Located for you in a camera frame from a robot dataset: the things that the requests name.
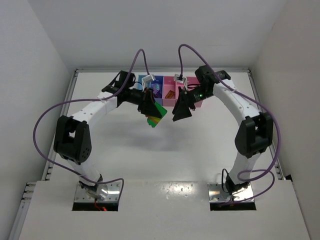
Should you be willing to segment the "green striped lego stack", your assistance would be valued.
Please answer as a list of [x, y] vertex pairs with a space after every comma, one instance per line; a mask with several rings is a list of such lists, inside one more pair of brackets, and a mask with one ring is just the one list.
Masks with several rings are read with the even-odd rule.
[[160, 117], [157, 116], [151, 116], [151, 115], [146, 115], [147, 117], [147, 123], [149, 126], [151, 126], [152, 128], [155, 128], [158, 123], [162, 120], [162, 118], [167, 114], [167, 110], [160, 105], [159, 103], [155, 103], [155, 107], [158, 110], [158, 112], [160, 113]]

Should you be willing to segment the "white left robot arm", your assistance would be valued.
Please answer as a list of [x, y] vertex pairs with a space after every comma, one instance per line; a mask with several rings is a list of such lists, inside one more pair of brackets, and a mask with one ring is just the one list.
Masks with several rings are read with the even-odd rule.
[[148, 125], [153, 128], [167, 113], [166, 109], [156, 102], [153, 89], [148, 87], [156, 77], [153, 74], [144, 76], [141, 89], [134, 88], [135, 79], [133, 73], [120, 71], [111, 83], [101, 90], [95, 101], [71, 116], [61, 116], [57, 121], [53, 149], [79, 173], [80, 187], [96, 200], [106, 198], [111, 184], [103, 182], [102, 175], [90, 160], [93, 126], [123, 102], [137, 105], [138, 112], [147, 118]]

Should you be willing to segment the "orange and yellow lego piece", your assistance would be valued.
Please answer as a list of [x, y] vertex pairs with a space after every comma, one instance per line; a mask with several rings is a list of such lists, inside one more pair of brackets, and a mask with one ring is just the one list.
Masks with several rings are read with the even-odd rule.
[[175, 92], [170, 90], [166, 95], [165, 99], [174, 99], [175, 98]]

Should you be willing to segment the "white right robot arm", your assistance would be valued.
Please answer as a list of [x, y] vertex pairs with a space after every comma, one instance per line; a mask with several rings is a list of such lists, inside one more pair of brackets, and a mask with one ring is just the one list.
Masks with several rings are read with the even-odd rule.
[[191, 90], [178, 87], [178, 98], [172, 111], [173, 121], [189, 118], [195, 104], [210, 97], [218, 98], [235, 118], [239, 129], [234, 139], [236, 159], [227, 173], [222, 190], [229, 195], [246, 188], [256, 161], [272, 143], [274, 121], [270, 114], [259, 111], [244, 97], [224, 71], [212, 72], [204, 65], [195, 71], [198, 84]]

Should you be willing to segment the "purple lego brick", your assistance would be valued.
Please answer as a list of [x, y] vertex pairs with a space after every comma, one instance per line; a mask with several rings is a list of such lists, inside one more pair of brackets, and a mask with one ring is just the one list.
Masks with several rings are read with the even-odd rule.
[[156, 92], [156, 93], [158, 93], [158, 92], [161, 93], [162, 92], [162, 85], [158, 84], [158, 83], [154, 84], [153, 85], [153, 91]]
[[157, 92], [153, 92], [153, 96], [157, 99], [161, 99], [162, 98], [162, 92], [161, 91], [157, 91]]

